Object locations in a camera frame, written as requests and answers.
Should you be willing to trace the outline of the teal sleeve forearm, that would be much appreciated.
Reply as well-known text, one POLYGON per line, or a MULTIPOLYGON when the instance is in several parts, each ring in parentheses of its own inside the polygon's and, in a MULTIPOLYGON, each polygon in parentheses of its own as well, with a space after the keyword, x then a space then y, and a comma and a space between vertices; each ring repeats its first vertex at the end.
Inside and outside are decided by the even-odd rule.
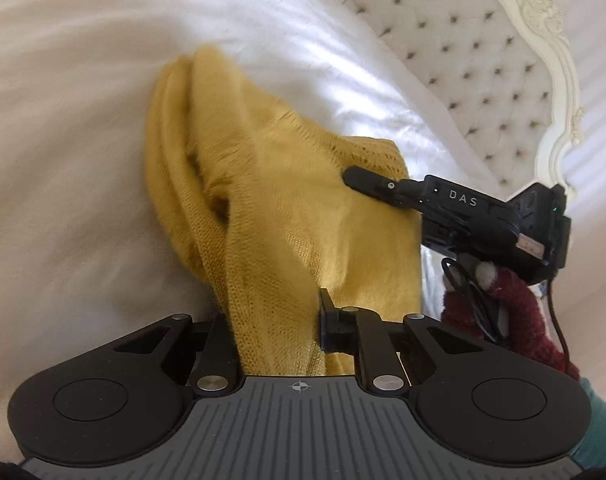
POLYGON ((606 468, 606 401, 587 378, 580 378, 580 385, 588 395, 591 420, 585 437, 572 453, 573 460, 585 469, 606 468))

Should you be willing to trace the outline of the right hand in maroon glove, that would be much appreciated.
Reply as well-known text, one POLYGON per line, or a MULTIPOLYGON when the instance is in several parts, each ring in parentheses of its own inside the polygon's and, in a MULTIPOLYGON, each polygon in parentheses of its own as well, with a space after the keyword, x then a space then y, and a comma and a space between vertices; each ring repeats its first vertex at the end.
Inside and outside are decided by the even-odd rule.
POLYGON ((443 323, 478 339, 495 332, 507 349, 580 378, 568 352, 550 338, 539 300, 515 273, 481 262, 467 275, 449 269, 443 282, 443 323))

